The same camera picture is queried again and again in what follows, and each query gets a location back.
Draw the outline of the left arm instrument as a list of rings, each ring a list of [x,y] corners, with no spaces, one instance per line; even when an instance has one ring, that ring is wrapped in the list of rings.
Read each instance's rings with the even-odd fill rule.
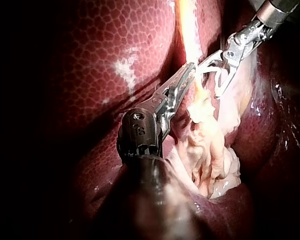
[[[117,151],[122,160],[138,156],[162,157],[162,144],[176,113],[177,90],[155,92],[125,113],[118,131]]]

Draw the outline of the right arm instrument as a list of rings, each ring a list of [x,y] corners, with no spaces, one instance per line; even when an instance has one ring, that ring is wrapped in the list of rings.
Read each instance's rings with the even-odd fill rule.
[[[274,35],[288,15],[272,2],[264,2],[246,26],[229,36],[222,53],[225,64],[237,68],[245,57]]]

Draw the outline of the right arm instrument jaw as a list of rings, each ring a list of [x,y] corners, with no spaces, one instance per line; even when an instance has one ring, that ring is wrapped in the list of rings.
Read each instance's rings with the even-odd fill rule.
[[[220,99],[224,94],[233,77],[237,72],[237,68],[229,66],[228,69],[218,67],[215,74],[215,99]]]
[[[218,50],[198,65],[198,72],[217,72],[223,64],[223,51]]]

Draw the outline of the left arm instrument jaw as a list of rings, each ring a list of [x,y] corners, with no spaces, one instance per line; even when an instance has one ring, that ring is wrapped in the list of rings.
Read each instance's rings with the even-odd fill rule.
[[[176,72],[173,82],[173,97],[175,103],[180,103],[189,89],[196,73],[195,64],[185,64]]]
[[[194,63],[186,63],[181,66],[172,77],[170,77],[162,86],[162,94],[180,95],[193,80]]]

